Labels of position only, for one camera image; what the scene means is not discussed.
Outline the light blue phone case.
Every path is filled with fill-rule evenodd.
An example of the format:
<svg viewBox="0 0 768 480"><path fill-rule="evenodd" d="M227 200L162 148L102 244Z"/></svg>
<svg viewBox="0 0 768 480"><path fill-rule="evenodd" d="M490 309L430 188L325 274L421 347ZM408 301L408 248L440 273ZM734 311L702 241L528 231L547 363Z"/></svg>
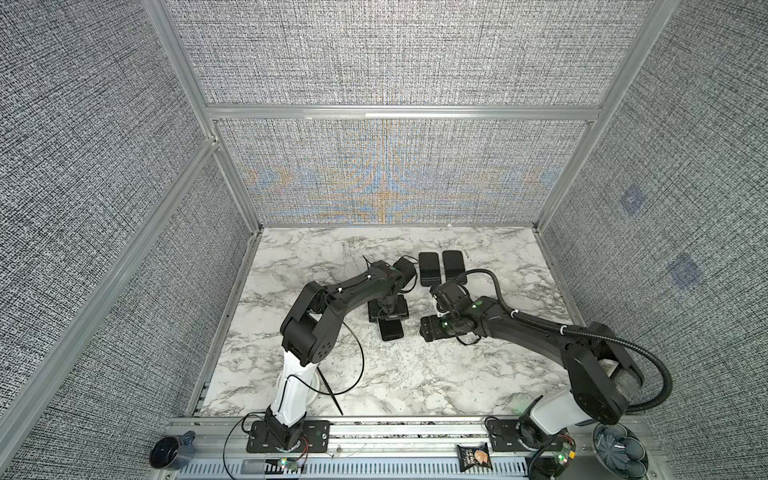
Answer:
<svg viewBox="0 0 768 480"><path fill-rule="evenodd" d="M398 340L404 337L401 320L379 320L379 331L384 342Z"/></svg>

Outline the black phone with camera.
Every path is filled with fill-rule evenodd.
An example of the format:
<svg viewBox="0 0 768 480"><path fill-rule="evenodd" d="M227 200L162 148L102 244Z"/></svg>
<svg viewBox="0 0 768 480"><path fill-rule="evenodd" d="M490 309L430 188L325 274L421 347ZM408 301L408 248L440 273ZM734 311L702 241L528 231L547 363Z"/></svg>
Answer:
<svg viewBox="0 0 768 480"><path fill-rule="evenodd" d="M420 252L418 266L421 286L432 287L442 283L440 257L436 252Z"/></svg>

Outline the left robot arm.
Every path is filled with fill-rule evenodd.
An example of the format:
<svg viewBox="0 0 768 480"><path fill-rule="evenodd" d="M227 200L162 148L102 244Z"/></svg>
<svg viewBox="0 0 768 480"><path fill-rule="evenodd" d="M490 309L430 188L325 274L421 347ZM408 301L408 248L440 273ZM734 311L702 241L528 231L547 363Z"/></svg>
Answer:
<svg viewBox="0 0 768 480"><path fill-rule="evenodd" d="M402 257L394 264L373 262L340 283L312 281L304 286L280 327L283 368L266 412L274 429L291 431L306 416L314 372L333 350L350 312L367 307L369 321L379 325L384 341L404 336L402 321L409 317L405 294L415 277L415 264Z"/></svg>

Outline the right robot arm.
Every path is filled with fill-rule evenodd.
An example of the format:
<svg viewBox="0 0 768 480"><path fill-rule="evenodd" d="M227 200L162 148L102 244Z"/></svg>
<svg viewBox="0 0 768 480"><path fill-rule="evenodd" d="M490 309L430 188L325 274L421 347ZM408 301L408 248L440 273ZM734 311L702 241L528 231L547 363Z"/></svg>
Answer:
<svg viewBox="0 0 768 480"><path fill-rule="evenodd" d="M572 425L587 421L614 425L625 414L662 405L673 391L664 362L648 349L617 337L605 324L588 327L550 321L507 304L497 276L485 270L492 297L474 298L459 279L434 285L436 314L421 321L428 342L504 340L542 355L567 373L567 389L534 400L519 417L517 431L528 449L542 447Z"/></svg>

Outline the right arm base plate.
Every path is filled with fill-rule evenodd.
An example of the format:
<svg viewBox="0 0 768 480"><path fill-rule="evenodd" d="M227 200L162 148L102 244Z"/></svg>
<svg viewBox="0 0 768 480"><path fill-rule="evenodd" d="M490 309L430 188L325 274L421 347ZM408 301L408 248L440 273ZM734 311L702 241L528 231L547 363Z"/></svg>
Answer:
<svg viewBox="0 0 768 480"><path fill-rule="evenodd" d="M483 424L494 452L510 453L528 450L521 440L517 419L499 419L489 416L484 419Z"/></svg>

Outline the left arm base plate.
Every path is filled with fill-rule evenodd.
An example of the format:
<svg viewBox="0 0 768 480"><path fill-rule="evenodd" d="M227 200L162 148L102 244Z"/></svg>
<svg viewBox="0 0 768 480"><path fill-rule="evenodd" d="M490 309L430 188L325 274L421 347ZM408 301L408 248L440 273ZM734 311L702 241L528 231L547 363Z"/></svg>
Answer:
<svg viewBox="0 0 768 480"><path fill-rule="evenodd" d="M328 450L331 423L326 420L305 420L300 430L289 433L260 420L250 421L247 426L245 449L249 454L326 453Z"/></svg>

